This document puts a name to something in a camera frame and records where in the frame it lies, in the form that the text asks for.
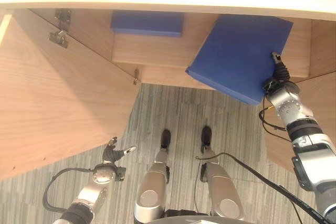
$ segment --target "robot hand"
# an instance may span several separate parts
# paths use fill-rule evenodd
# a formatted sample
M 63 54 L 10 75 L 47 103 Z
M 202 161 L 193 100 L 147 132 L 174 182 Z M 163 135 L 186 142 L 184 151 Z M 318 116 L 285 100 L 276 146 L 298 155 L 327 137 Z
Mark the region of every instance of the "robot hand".
M 70 207 L 62 214 L 61 218 L 54 224 L 90 224 L 95 214 L 100 210 L 107 197 L 107 190 L 110 185 L 123 181 L 126 168 L 117 167 L 115 162 L 124 155 L 135 151 L 136 147 L 115 151 L 117 138 L 110 140 L 103 151 L 102 163 L 92 170 L 92 180 L 79 193 Z

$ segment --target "black cable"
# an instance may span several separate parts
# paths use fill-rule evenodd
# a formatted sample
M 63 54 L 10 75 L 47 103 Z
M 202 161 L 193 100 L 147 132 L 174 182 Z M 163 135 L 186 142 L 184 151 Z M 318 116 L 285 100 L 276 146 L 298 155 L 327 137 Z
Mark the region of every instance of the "black cable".
M 201 166 L 201 161 L 199 161 L 199 163 L 198 163 L 197 175 L 196 175 L 195 185 L 194 185 L 194 205 L 195 205 L 195 208 L 196 208 L 197 212 L 199 212 L 199 210 L 197 208 L 197 203 L 196 203 L 196 184 L 197 184 L 198 174 L 199 174 L 199 171 L 200 171 L 200 166 Z
M 299 212 L 298 212 L 298 210 L 296 209 L 296 206 L 294 205 L 293 201 L 289 200 L 289 202 L 291 202 L 292 206 L 294 207 L 294 210 L 295 210 L 295 212 L 296 212 L 296 216 L 298 217 L 300 224 L 303 224 L 303 223 L 302 223 L 302 220 L 301 220 L 301 217 L 300 217 L 300 215 L 299 215 Z
M 263 107 L 263 109 L 262 109 L 261 111 L 259 111 L 259 119 L 260 119 L 263 123 L 265 123 L 265 124 L 267 124 L 267 125 L 269 125 L 269 126 L 275 128 L 275 129 L 277 129 L 277 130 L 287 131 L 286 128 L 281 127 L 281 126 L 277 126 L 277 125 L 274 125 L 274 124 L 271 124 L 271 123 L 269 123 L 269 122 L 267 122 L 267 121 L 265 120 L 265 111 L 269 109 L 269 107 L 265 108 L 265 96 L 264 96 L 264 98 L 262 99 L 262 107 Z
M 55 176 L 52 177 L 51 181 L 49 182 L 49 184 L 47 185 L 44 193 L 43 193 L 43 200 L 42 200 L 42 204 L 44 206 L 45 209 L 47 209 L 48 211 L 52 211 L 52 212 L 65 212 L 66 209 L 65 208 L 61 208 L 61 207 L 54 207 L 51 204 L 49 204 L 48 202 L 48 190 L 49 187 L 52 185 L 52 183 L 57 179 L 57 177 L 59 177 L 60 175 L 62 175 L 63 173 L 69 172 L 71 170 L 76 170 L 78 172 L 82 172 L 82 173 L 89 173 L 92 170 L 91 169 L 85 169 L 85 168 L 66 168 L 63 169 L 61 171 L 59 171 Z
M 237 162 L 243 168 L 247 169 L 249 172 L 251 172 L 257 178 L 259 178 L 266 185 L 268 185 L 271 188 L 273 188 L 274 190 L 278 191 L 279 193 L 281 193 L 282 195 L 284 195 L 285 197 L 287 197 L 290 201 L 292 201 L 293 203 L 295 203 L 296 205 L 298 205 L 299 207 L 301 207 L 306 213 L 308 213 L 319 224 L 332 224 L 330 221 L 326 220 L 323 216 L 321 216 L 318 212 L 316 212 L 308 204 L 306 204 L 301 199 L 299 199 L 298 197 L 296 197 L 295 195 L 293 195 L 292 193 L 290 193 L 289 191 L 287 191 L 287 189 L 285 189 L 283 186 L 276 185 L 275 183 L 273 183 L 269 179 L 265 178 L 263 175 L 261 175 L 256 170 L 254 170 L 253 168 L 249 167 L 248 165 L 246 165 L 245 163 L 243 163 L 242 161 L 240 161 L 239 159 L 237 159 L 235 156 L 231 155 L 230 153 L 221 152 L 221 153 L 219 153 L 219 154 L 217 154 L 215 156 L 208 157 L 208 158 L 200 158 L 200 157 L 197 156 L 196 159 L 198 159 L 198 160 L 208 160 L 208 159 L 216 158 L 216 157 L 221 156 L 221 155 L 227 155 L 227 156 L 231 157 L 235 162 Z
M 263 124 L 262 126 L 263 126 L 264 130 L 265 130 L 268 134 L 270 134 L 270 135 L 272 135 L 272 136 L 276 136 L 276 137 L 278 137 L 278 138 L 281 138 L 281 139 L 286 140 L 286 141 L 288 141 L 288 142 L 291 143 L 291 140 L 288 140 L 287 138 L 284 138 L 284 137 L 279 136 L 279 135 L 277 135 L 277 134 L 271 133 L 271 132 L 269 132 L 269 131 L 266 129 L 266 127 L 265 127 L 265 125 L 264 125 L 264 123 L 266 123 L 266 120 L 265 120 L 265 111 L 268 110 L 269 107 L 265 108 L 265 96 L 264 96 L 264 98 L 263 98 L 263 100 L 262 100 L 262 107 L 263 107 L 263 109 L 259 112 L 259 118 L 260 118 L 260 120 L 262 121 L 262 124 Z

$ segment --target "robot leg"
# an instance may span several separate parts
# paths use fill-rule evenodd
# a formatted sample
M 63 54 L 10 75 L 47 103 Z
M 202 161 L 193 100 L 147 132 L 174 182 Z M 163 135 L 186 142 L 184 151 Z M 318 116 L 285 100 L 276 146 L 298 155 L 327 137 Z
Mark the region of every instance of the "robot leg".
M 214 155 L 209 146 L 204 149 L 204 158 Z M 211 215 L 243 220 L 244 210 L 237 190 L 217 158 L 209 159 L 202 165 L 201 181 L 208 183 Z
M 138 190 L 134 207 L 135 223 L 147 223 L 159 219 L 164 213 L 165 189 L 169 182 L 169 167 L 166 166 L 166 160 L 167 150 L 162 148 Z

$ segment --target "striped carpet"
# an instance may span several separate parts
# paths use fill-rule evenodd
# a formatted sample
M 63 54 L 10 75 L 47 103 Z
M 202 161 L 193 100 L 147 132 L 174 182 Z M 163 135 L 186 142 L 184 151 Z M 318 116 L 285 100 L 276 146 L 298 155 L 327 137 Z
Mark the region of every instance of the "striped carpet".
M 198 162 L 194 157 L 200 154 L 200 136 L 205 124 L 212 128 L 212 148 L 215 152 L 226 151 L 235 155 L 315 207 L 313 194 L 299 187 L 295 175 L 267 159 L 258 110 L 257 106 L 245 105 L 217 91 L 143 84 L 129 124 L 118 144 L 119 148 L 136 145 L 138 149 L 119 161 L 119 165 L 127 168 L 125 180 L 116 183 L 114 190 L 109 191 L 108 200 L 92 223 L 133 223 L 136 190 L 160 148 L 160 136 L 164 129 L 172 133 L 167 162 L 171 176 L 166 207 L 195 210 L 193 187 Z M 60 214 L 48 212 L 42 206 L 42 195 L 52 175 L 66 167 L 93 168 L 100 162 L 103 148 L 101 146 L 1 181 L 0 223 L 53 223 Z M 219 161 L 237 187 L 246 221 L 299 223 L 292 205 L 284 196 L 228 157 L 221 156 Z M 50 188 L 49 202 L 67 207 L 88 182 L 89 176 L 79 172 L 62 175 Z M 209 213 L 207 184 L 198 180 L 196 191 L 198 209 Z M 303 223 L 314 223 L 301 209 L 299 213 Z

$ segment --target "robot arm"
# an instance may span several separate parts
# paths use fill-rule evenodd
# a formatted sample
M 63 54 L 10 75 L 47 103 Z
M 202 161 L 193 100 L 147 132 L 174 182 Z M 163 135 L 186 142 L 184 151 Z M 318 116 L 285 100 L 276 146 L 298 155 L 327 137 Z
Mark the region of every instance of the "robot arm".
M 114 185 L 115 181 L 123 181 L 126 168 L 117 167 L 114 163 L 136 147 L 115 151 L 116 142 L 117 138 L 114 137 L 108 143 L 102 155 L 102 163 L 93 169 L 91 181 L 54 224 L 90 224 L 104 203 L 107 190 L 111 189 L 110 183 Z
M 279 54 L 273 53 L 273 57 L 276 64 L 282 64 Z M 272 78 L 264 89 L 291 139 L 295 153 L 292 162 L 300 186 L 313 191 L 318 212 L 336 222 L 335 146 L 323 133 L 312 111 L 301 103 L 299 88 L 294 83 Z

